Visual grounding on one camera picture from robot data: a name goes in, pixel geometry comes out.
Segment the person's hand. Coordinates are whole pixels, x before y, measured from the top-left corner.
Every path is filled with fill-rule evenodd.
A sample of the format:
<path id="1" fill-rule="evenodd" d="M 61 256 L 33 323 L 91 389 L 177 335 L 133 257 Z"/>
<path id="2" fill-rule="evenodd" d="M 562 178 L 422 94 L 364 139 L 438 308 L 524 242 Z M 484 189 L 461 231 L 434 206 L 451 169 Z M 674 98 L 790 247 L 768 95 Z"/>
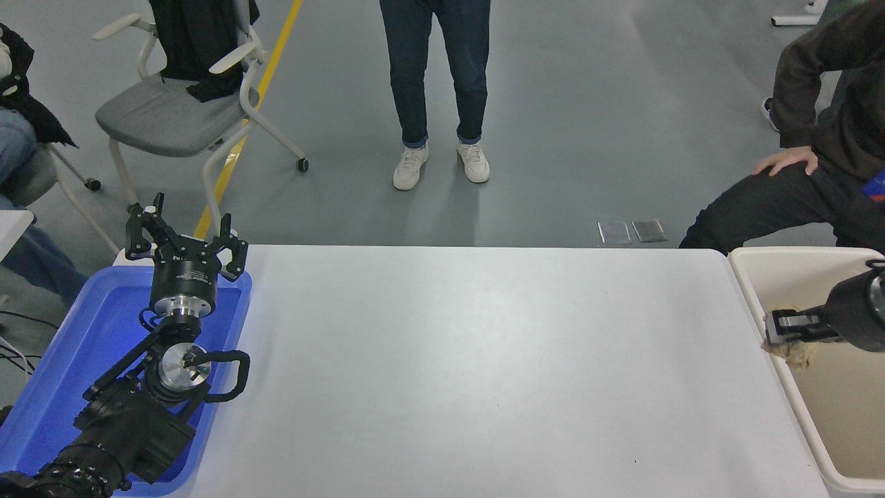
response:
<path id="1" fill-rule="evenodd" d="M 790 166 L 805 166 L 806 176 L 815 173 L 819 167 L 819 158 L 813 151 L 812 146 L 796 146 L 778 151 L 776 154 L 770 154 L 762 158 L 755 167 L 752 168 L 750 174 L 762 174 L 767 172 L 768 176 L 775 176 L 781 173 L 781 170 Z"/>

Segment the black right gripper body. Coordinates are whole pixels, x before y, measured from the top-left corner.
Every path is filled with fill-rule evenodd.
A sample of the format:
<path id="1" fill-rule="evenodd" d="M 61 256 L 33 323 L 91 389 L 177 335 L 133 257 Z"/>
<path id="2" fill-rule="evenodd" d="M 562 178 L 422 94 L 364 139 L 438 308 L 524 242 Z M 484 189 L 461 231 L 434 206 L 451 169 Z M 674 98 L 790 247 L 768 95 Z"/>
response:
<path id="1" fill-rule="evenodd" d="M 823 319 L 854 347 L 883 352 L 883 309 L 883 274 L 872 270 L 832 287 L 823 306 Z"/>

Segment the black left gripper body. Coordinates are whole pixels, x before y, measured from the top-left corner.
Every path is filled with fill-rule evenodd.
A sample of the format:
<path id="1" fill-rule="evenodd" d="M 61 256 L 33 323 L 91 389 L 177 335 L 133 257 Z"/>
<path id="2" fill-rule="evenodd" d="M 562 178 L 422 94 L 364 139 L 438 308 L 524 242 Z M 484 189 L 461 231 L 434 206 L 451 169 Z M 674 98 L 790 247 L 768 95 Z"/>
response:
<path id="1" fill-rule="evenodd" d="M 183 237 L 179 243 L 158 242 L 153 259 L 151 300 L 178 295 L 216 299 L 219 261 L 205 241 Z"/>

